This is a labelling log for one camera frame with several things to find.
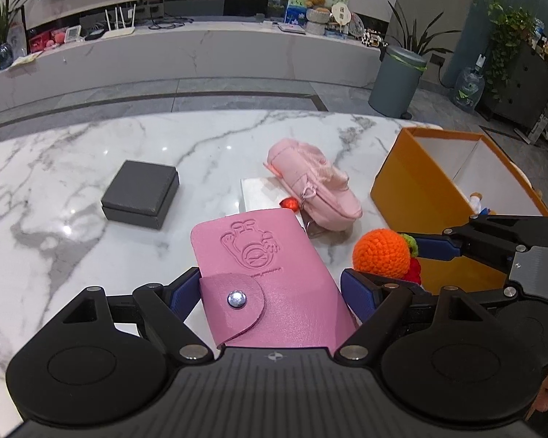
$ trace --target gray trash can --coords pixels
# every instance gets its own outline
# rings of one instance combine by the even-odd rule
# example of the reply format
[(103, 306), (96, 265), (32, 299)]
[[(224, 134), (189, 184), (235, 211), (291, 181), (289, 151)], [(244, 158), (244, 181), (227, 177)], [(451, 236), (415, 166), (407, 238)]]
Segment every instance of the gray trash can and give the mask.
[(369, 96), (371, 107), (384, 116), (400, 118), (410, 106), (426, 65), (415, 52), (388, 46)]

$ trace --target orange crochet ball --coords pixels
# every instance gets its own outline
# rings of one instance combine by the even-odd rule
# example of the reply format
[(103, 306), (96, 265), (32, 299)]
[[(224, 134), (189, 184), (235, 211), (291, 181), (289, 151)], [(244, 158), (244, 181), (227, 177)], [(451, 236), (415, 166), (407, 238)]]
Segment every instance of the orange crochet ball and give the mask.
[(400, 280), (410, 269), (408, 244), (400, 234), (390, 229), (368, 232), (355, 244), (353, 268), (358, 272)]

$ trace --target pink leather wallet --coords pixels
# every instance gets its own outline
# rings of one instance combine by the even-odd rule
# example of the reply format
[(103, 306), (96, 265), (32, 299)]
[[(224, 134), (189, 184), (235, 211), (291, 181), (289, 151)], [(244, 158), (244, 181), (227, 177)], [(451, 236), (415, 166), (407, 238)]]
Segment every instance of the pink leather wallet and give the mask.
[(332, 354), (357, 328), (290, 209), (200, 223), (191, 243), (217, 347), (328, 347)]

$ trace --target dark gray cabinet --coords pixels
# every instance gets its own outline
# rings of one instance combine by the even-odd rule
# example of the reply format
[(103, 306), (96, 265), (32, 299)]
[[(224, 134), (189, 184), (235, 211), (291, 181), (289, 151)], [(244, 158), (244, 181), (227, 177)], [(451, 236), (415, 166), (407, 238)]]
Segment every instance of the dark gray cabinet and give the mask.
[(529, 130), (548, 103), (548, 64), (530, 46), (522, 43), (508, 75), (507, 86), (500, 89), (501, 100), (485, 94), (480, 112), (489, 117), (501, 115)]

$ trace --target orange box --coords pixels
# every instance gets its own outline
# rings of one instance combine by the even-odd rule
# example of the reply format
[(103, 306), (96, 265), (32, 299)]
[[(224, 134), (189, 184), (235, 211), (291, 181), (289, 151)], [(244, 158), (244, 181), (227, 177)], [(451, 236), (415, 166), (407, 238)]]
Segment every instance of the orange box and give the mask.
[[(381, 167), (371, 196), (391, 229), (441, 234), (464, 225), (472, 193), (497, 214), (544, 215), (548, 209), (518, 168), (485, 134), (404, 128)], [(422, 286), (465, 291), (501, 288), (506, 275), (470, 258), (423, 258)]]

